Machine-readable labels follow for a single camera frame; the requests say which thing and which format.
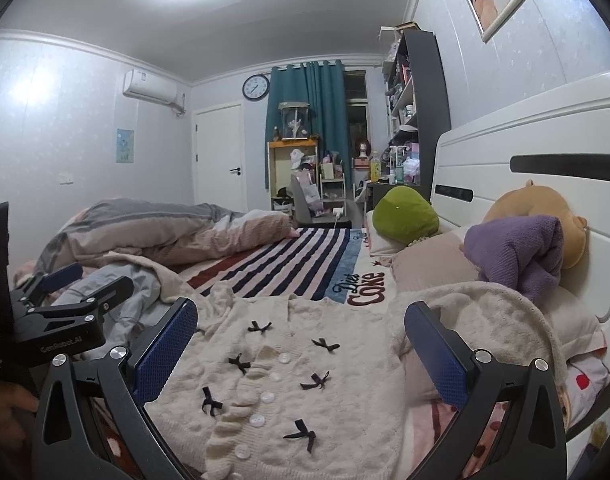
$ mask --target yellow bottle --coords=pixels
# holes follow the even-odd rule
[[[381,177],[381,159],[377,156],[377,154],[377,151],[371,153],[370,180],[372,182],[378,182]]]

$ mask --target white door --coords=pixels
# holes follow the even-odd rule
[[[194,114],[194,202],[247,212],[241,106],[223,105]]]

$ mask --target bed frame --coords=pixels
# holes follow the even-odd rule
[[[432,205],[445,226],[480,222],[495,200],[530,179],[559,191],[588,220],[588,248],[561,285],[600,320],[610,369],[610,72],[451,130],[436,153]],[[569,441],[571,466],[588,437],[589,428]]]

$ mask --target air conditioner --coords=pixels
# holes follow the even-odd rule
[[[127,97],[162,105],[174,103],[177,92],[176,83],[142,70],[130,70],[125,74],[125,83],[122,87],[122,94]]]

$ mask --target window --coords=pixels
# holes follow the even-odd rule
[[[367,100],[367,87],[365,86],[365,72],[345,72],[345,96],[348,100]]]
[[[354,147],[358,139],[370,140],[367,85],[365,72],[345,72],[345,97],[347,99],[347,122],[349,124],[349,144],[352,158],[358,156]]]

